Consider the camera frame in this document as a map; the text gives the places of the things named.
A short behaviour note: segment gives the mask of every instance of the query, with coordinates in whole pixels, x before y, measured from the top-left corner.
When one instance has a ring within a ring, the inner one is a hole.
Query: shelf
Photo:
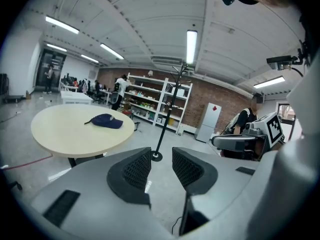
[[[168,84],[172,84],[173,86],[176,85],[175,82],[168,82]],[[182,84],[181,87],[182,87],[182,89],[185,89],[185,90],[189,90],[190,89],[190,86],[189,85],[185,85],[185,84]]]
[[[178,109],[178,110],[184,110],[184,108],[183,107],[173,107],[173,109]]]
[[[167,113],[165,113],[165,112],[159,112],[159,114],[160,114],[160,115],[162,115],[162,116],[165,116],[165,117],[167,117],[167,116],[168,116],[168,114],[167,114]],[[175,119],[175,120],[178,120],[178,121],[180,121],[180,120],[181,120],[181,117],[176,116],[176,115],[173,115],[173,114],[171,114],[171,115],[170,115],[170,117],[171,117],[171,118],[173,118],[173,119]]]
[[[140,105],[134,104],[134,103],[132,103],[132,102],[130,102],[130,104],[131,104],[132,106],[137,107],[137,108],[140,108],[140,109],[143,109],[143,110],[148,110],[148,111],[151,111],[151,112],[153,112],[153,113],[156,113],[156,112],[157,112],[157,111],[155,111],[155,110],[152,109],[152,108],[147,108],[147,107],[145,107],[145,106],[140,106]]]
[[[138,97],[138,98],[141,98],[141,99],[145,99],[145,100],[148,100],[148,101],[152,101],[152,102],[159,103],[158,100],[153,99],[153,98],[147,98],[147,97],[138,96],[138,95],[135,95],[135,94],[130,93],[130,92],[125,92],[125,94],[129,94],[129,95],[131,95],[131,96],[135,96],[135,97]]]
[[[164,124],[162,124],[162,123],[160,123],[160,122],[157,122],[157,121],[156,121],[155,123],[156,123],[157,125],[164,126]],[[175,131],[178,130],[177,127],[174,127],[174,126],[169,125],[169,124],[167,124],[166,127],[169,128],[169,129],[171,129],[171,130],[175,130]]]
[[[133,114],[133,116],[134,117],[138,117],[138,118],[142,118],[142,119],[147,120],[147,121],[149,121],[151,123],[154,122],[153,120],[150,120],[150,119],[146,118],[145,116],[142,116],[142,115],[139,115],[139,114]]]
[[[174,94],[173,93],[170,93],[170,92],[165,92],[166,95],[169,95],[169,96],[173,96]],[[182,99],[182,100],[187,100],[187,97],[184,97],[184,96],[176,96],[178,99]]]
[[[138,89],[143,89],[143,90],[147,90],[147,91],[150,91],[150,92],[154,92],[154,93],[157,93],[157,94],[161,93],[161,90],[152,89],[152,88],[149,88],[149,87],[144,87],[144,86],[135,85],[135,84],[130,84],[130,86],[132,86],[134,88],[138,88]]]
[[[129,79],[133,78],[139,81],[145,81],[145,82],[149,82],[149,83],[156,83],[159,85],[163,85],[165,83],[164,80],[159,80],[159,79],[155,79],[155,78],[149,78],[149,77],[143,77],[143,76],[138,76],[138,75],[129,75]]]

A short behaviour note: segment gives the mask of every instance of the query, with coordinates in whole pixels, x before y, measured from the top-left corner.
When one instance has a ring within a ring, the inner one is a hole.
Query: air vent
[[[179,58],[169,58],[169,57],[152,57],[152,62],[154,64],[178,66],[181,67],[182,60]]]

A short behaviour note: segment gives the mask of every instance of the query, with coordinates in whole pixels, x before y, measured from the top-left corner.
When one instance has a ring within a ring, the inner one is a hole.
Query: white refrigerator
[[[208,142],[216,127],[221,107],[208,103],[200,118],[200,123],[195,131],[194,137],[197,141]]]

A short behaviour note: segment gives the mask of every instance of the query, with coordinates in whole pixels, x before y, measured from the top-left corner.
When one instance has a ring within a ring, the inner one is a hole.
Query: camera
[[[268,63],[273,70],[290,70],[292,68],[293,58],[291,56],[267,58],[266,63]]]

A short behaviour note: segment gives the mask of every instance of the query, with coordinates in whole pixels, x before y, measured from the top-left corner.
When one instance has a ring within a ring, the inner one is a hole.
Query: ceiling light
[[[52,45],[52,44],[49,44],[49,43],[47,43],[46,45],[47,45],[47,46],[49,46],[49,47],[51,47],[51,48],[54,48],[54,49],[60,50],[60,51],[64,51],[64,52],[66,52],[66,51],[67,51],[67,50],[66,50],[66,49],[64,49],[64,48],[61,48],[61,47],[58,47],[58,46],[55,46],[55,45]]]
[[[46,16],[46,17],[45,17],[45,20],[46,20],[47,22],[50,22],[50,23],[52,23],[52,24],[55,24],[55,25],[57,25],[57,26],[59,26],[59,27],[61,27],[61,28],[64,28],[64,29],[66,29],[66,30],[69,30],[69,31],[71,31],[71,32],[73,32],[73,33],[75,33],[75,34],[78,34],[78,33],[79,33],[79,30],[78,30],[78,29],[75,29],[75,28],[72,27],[72,26],[69,26],[69,25],[67,25],[67,24],[64,24],[64,23],[62,23],[61,21],[58,21],[58,20],[56,20],[56,19],[54,19],[54,18],[50,18],[50,17]]]
[[[109,48],[108,46],[106,46],[105,44],[100,44],[100,46],[107,50],[109,53],[113,54],[114,56],[116,56],[117,58],[119,58],[120,60],[123,60],[124,57],[122,57],[121,55],[119,55],[118,53],[116,53],[114,50],[112,50],[111,48]]]
[[[254,88],[258,89],[258,88],[261,88],[261,87],[266,87],[266,86],[278,84],[278,83],[281,83],[281,82],[284,82],[284,81],[285,81],[284,77],[283,76],[279,76],[279,77],[276,77],[274,79],[255,84]]]
[[[197,44],[198,32],[194,30],[188,30],[186,32],[186,63],[192,64],[195,59],[196,44]]]
[[[90,58],[90,57],[88,57],[88,56],[86,56],[86,55],[81,54],[81,57],[84,57],[84,58],[86,58],[87,60],[93,61],[93,62],[95,62],[95,63],[99,63],[99,61],[97,61],[97,60],[95,60],[95,59],[93,59],[93,58]]]

